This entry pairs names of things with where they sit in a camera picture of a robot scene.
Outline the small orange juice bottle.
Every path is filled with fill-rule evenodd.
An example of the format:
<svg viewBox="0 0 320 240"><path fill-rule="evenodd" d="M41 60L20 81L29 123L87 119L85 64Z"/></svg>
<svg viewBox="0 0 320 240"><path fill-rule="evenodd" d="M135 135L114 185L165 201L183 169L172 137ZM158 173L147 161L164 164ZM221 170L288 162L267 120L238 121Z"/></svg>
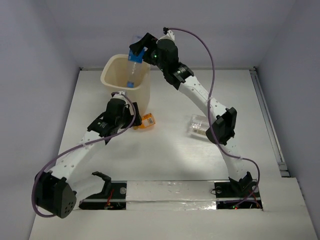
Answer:
<svg viewBox="0 0 320 240"><path fill-rule="evenodd" d="M152 115L152 113L148 113L145 114L141 117L141 125L139 126L134 126L133 129L134 130L138 130L138 129L147 129L150 128L151 126L155 125L156 121L154 116Z"/></svg>

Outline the blue label bottle blue cap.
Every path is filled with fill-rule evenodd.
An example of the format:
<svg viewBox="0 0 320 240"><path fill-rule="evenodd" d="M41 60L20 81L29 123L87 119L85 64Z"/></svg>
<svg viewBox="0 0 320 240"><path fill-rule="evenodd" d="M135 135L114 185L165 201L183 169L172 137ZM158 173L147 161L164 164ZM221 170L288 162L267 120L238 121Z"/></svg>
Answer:
<svg viewBox="0 0 320 240"><path fill-rule="evenodd" d="M132 51L129 50L127 58L127 88L134 88L138 84L138 80L140 78L142 70L144 52L145 49L143 49L138 56L135 56Z"/></svg>

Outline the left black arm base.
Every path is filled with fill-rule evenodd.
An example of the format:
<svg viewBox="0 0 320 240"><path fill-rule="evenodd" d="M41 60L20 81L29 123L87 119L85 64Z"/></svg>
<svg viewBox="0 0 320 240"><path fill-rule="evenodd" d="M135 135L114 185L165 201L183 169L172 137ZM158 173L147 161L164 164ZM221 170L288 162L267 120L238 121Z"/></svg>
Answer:
<svg viewBox="0 0 320 240"><path fill-rule="evenodd" d="M81 210L126 210L127 181L112 181L111 177L95 171L93 176L103 180L103 186L97 193L89 195L79 202Z"/></svg>

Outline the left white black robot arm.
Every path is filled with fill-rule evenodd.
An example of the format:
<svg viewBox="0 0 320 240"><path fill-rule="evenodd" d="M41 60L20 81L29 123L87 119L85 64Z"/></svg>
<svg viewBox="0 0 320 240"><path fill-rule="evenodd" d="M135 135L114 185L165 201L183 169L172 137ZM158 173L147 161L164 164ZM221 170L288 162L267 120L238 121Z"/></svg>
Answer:
<svg viewBox="0 0 320 240"><path fill-rule="evenodd" d="M138 103L114 92L106 110L87 127L78 145L60 153L36 174L31 192L34 212L43 218L63 219L87 197L111 198L114 189L110 176L95 170L84 177L76 170L88 164L111 139L141 123Z"/></svg>

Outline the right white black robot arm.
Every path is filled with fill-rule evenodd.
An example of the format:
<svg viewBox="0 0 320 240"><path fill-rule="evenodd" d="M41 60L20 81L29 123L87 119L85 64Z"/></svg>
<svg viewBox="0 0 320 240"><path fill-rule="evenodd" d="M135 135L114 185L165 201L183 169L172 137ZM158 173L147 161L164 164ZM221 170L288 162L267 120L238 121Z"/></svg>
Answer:
<svg viewBox="0 0 320 240"><path fill-rule="evenodd" d="M129 48L135 56L141 55L144 62L158 67L164 79L187 96L211 120L205 135L221 152L227 167L230 190L235 196L246 193L253 179L245 170L237 149L236 109L227 108L215 98L210 98L208 91L200 84L193 71L180 62L172 31L159 39L146 33Z"/></svg>

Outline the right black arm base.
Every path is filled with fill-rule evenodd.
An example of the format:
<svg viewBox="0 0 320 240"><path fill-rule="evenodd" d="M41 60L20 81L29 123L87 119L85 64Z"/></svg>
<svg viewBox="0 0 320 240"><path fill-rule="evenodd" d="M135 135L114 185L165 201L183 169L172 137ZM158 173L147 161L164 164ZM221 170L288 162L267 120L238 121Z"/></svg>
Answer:
<svg viewBox="0 0 320 240"><path fill-rule="evenodd" d="M256 181L243 192L236 192L230 182L218 181L214 183L210 193L216 197L216 208L218 210L238 209L263 209L259 189L255 189Z"/></svg>

